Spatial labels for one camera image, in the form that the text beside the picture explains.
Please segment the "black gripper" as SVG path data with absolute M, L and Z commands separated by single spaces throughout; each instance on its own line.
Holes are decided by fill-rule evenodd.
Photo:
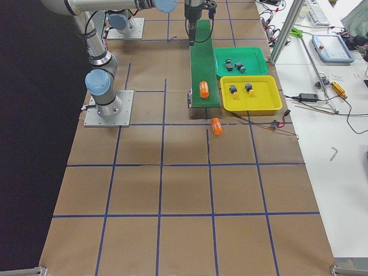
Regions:
M 197 21 L 202 16 L 202 2 L 185 2 L 185 19 L 188 25 L 189 45 L 193 46 L 196 40 Z

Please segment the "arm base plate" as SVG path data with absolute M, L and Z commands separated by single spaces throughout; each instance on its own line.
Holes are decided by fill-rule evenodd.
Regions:
M 128 19 L 121 15 L 110 15 L 110 24 L 107 32 L 108 40 L 141 40 L 143 38 L 144 18 Z
M 131 121 L 132 105 L 134 98 L 133 90 L 115 91 L 114 101 L 106 106 L 97 105 L 93 97 L 86 109 L 85 127 L 129 127 Z

